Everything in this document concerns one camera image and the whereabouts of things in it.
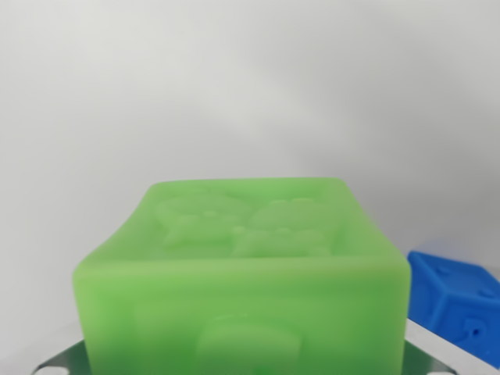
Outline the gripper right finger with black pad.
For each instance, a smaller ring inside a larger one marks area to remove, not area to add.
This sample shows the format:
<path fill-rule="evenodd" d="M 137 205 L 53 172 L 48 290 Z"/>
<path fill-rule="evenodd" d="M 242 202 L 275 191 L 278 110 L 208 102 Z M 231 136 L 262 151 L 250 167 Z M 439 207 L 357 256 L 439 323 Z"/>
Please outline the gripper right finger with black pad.
<path fill-rule="evenodd" d="M 455 371 L 431 355 L 405 342 L 403 375 L 455 374 Z"/>

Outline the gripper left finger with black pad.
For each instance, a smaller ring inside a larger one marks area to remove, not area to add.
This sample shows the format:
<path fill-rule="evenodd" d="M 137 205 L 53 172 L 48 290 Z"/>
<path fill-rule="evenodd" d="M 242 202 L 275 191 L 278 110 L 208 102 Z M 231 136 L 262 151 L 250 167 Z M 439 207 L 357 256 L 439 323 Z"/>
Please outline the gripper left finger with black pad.
<path fill-rule="evenodd" d="M 42 374 L 46 370 L 50 374 L 55 374 L 57 369 L 62 370 L 64 374 L 89 375 L 91 373 L 83 340 L 42 362 L 35 368 L 33 374 Z"/>

